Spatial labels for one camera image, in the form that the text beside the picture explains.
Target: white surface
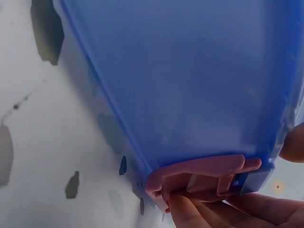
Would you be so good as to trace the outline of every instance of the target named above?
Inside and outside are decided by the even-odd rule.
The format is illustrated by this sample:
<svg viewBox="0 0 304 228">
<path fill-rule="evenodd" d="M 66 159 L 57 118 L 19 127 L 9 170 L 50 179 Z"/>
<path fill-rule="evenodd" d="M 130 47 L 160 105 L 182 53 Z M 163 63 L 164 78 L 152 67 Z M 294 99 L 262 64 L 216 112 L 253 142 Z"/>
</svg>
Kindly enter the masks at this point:
<svg viewBox="0 0 304 228">
<path fill-rule="evenodd" d="M 0 188 L 0 227 L 174 227 L 170 216 L 162 222 L 162 214 L 148 203 L 130 165 L 119 175 L 130 148 L 126 143 L 115 154 L 107 132 L 98 127 L 97 116 L 111 111 L 101 91 L 92 95 L 86 61 L 54 3 L 65 32 L 57 66 L 38 54 L 31 0 L 0 0 L 0 118 L 5 116 L 15 151 L 10 183 Z M 276 166 L 261 193 L 302 200 L 298 176 L 304 166 L 281 159 Z M 80 172 L 78 195 L 67 200 L 64 188 L 75 171 Z M 143 216 L 133 186 L 145 202 Z M 117 202 L 109 197 L 113 193 Z"/>
</svg>

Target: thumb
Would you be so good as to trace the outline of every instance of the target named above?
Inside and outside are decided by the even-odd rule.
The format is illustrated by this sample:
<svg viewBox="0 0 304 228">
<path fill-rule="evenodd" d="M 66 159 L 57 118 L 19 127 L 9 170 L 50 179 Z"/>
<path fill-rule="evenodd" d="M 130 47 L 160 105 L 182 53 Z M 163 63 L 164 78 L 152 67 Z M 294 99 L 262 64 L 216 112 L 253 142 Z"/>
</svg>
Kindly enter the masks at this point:
<svg viewBox="0 0 304 228">
<path fill-rule="evenodd" d="M 280 157 L 290 162 L 304 163 L 304 123 L 287 134 Z"/>
</svg>

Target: pink plastic latch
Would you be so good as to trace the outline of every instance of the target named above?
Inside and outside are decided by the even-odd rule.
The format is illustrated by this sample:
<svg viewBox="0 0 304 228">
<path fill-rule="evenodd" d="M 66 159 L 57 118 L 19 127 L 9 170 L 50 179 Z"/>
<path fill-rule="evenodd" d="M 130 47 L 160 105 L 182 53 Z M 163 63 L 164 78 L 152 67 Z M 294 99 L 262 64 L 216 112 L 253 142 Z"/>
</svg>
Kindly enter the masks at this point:
<svg viewBox="0 0 304 228">
<path fill-rule="evenodd" d="M 152 172 L 145 190 L 163 213 L 170 213 L 171 192 L 186 190 L 202 202 L 221 201 L 240 193 L 240 186 L 233 186 L 236 174 L 257 170 L 261 164 L 259 158 L 245 159 L 242 154 L 184 161 Z"/>
</svg>

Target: translucent blue plastic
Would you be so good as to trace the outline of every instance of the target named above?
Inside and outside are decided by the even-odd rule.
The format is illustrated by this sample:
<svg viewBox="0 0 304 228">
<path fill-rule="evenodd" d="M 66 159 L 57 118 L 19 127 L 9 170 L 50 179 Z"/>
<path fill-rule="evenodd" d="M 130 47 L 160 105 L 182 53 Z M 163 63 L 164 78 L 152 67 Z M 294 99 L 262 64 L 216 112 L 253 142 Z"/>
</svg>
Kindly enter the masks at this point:
<svg viewBox="0 0 304 228">
<path fill-rule="evenodd" d="M 143 178 L 241 153 L 263 162 L 242 192 L 261 187 L 303 98 L 302 0 L 61 2 Z"/>
</svg>

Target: hand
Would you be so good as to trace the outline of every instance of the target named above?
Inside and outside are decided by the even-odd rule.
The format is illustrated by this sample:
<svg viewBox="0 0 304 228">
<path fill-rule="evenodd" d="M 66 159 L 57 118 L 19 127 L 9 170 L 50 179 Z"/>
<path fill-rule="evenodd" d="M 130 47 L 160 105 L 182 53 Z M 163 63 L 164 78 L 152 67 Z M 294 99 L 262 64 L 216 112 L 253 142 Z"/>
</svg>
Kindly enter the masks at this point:
<svg viewBox="0 0 304 228">
<path fill-rule="evenodd" d="M 304 124 L 287 135 L 280 156 L 304 162 Z M 169 206 L 177 228 L 304 228 L 304 202 L 255 193 L 227 202 L 201 203 L 182 192 L 171 195 Z"/>
</svg>

